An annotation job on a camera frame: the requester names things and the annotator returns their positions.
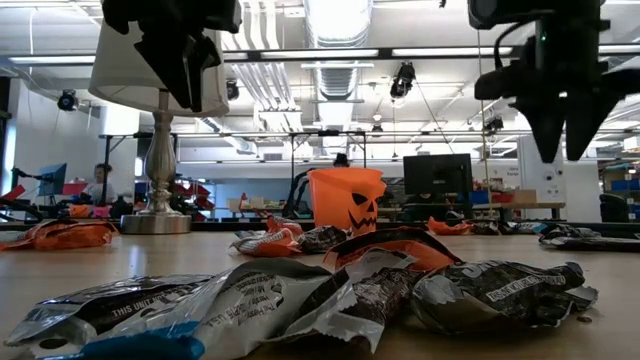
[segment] white lamp shade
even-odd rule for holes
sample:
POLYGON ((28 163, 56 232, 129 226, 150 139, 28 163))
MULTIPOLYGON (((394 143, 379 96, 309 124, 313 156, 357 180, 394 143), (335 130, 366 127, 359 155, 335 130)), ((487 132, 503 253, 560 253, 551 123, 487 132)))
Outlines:
MULTIPOLYGON (((166 87, 134 48, 142 39, 142 31, 135 23, 129 25, 128 35, 121 35, 106 24, 102 26, 89 92, 103 100, 153 112, 158 110, 159 89, 166 87)), ((220 34, 207 30, 206 35, 220 49, 220 34)), ((173 96, 169 99, 169 112, 186 117, 216 117, 229 112, 224 65, 205 70, 202 83, 202 112, 183 109, 173 96)))

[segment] lamp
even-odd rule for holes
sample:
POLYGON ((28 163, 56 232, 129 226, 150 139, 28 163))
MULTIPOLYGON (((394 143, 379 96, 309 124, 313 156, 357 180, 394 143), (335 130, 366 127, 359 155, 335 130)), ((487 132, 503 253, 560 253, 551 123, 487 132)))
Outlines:
MULTIPOLYGON (((205 34, 216 45, 218 33, 205 34)), ((155 74, 134 44, 142 38, 137 24, 121 35, 110 26, 102 26, 89 92, 103 100, 153 113, 155 132, 145 158, 145 174, 151 179, 149 203, 138 215, 121 220, 128 234, 177 234, 190 231, 191 217, 182 215, 169 205, 169 185, 176 173, 176 156, 171 139, 174 116, 217 117, 229 111, 224 66, 208 68, 202 77, 202 111, 180 107, 176 99, 155 74)))

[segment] robotic arm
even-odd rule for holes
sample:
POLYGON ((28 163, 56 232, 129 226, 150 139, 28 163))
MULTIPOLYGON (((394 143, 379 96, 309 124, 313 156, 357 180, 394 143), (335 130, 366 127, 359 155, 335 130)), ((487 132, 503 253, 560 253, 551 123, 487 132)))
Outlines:
POLYGON ((578 160, 616 104, 640 92, 640 70, 608 72, 599 61, 604 0, 469 0, 469 23, 478 30, 513 23, 495 44, 495 71, 475 86, 478 100, 515 97, 510 106, 531 125, 544 162, 553 162, 566 124, 567 157, 578 160), (536 22, 520 59, 503 66, 502 39, 536 22))

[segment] monitor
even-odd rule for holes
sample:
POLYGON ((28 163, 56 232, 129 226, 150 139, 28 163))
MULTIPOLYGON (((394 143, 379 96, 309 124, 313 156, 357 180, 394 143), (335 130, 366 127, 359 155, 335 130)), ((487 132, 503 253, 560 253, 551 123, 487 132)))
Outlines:
POLYGON ((406 156, 404 189, 407 195, 467 195, 472 190, 471 155, 406 156))
POLYGON ((67 164, 45 166, 40 169, 38 175, 43 178, 38 185, 38 196, 62 195, 67 164))

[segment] wooden table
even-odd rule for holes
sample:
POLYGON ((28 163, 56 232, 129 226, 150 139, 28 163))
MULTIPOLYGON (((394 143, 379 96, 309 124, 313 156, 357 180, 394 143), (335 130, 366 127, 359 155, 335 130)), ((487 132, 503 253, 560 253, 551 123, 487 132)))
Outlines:
MULTIPOLYGON (((180 236, 125 236, 111 246, 63 252, 0 253, 0 337, 46 298, 133 275, 218 273, 249 258, 229 255, 231 233, 180 236)), ((638 359, 640 358, 640 286, 637 254, 545 251, 535 236, 442 237, 453 253, 474 261, 504 259, 549 267, 576 261, 600 299, 587 315, 571 317, 558 329, 504 336, 449 338, 416 323, 401 322, 385 331, 375 356, 352 347, 303 341, 261 348, 250 359, 638 359)), ((319 264, 322 256, 299 257, 319 264)), ((0 348, 0 359, 20 351, 0 348)))

